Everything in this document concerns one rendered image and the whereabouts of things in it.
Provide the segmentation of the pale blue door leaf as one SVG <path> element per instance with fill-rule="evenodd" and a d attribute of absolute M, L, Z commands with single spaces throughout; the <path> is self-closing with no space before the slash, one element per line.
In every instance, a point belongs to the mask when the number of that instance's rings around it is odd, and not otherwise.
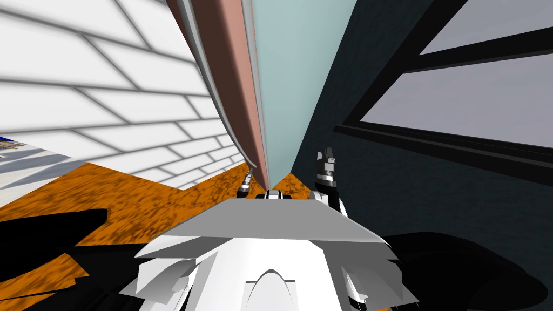
<path fill-rule="evenodd" d="M 252 0 L 269 186 L 292 170 L 356 0 Z"/>

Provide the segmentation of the black framed window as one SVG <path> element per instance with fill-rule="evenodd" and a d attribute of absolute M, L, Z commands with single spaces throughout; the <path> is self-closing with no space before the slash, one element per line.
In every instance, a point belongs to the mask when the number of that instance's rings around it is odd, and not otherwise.
<path fill-rule="evenodd" d="M 553 187 L 553 0 L 433 0 L 335 130 Z"/>

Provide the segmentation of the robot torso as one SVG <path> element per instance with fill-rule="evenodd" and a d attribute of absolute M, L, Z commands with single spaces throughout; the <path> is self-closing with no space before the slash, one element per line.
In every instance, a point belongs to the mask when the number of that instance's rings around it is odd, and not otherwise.
<path fill-rule="evenodd" d="M 392 248 L 321 200 L 227 199 L 145 245 L 139 311 L 378 311 L 416 303 Z"/>

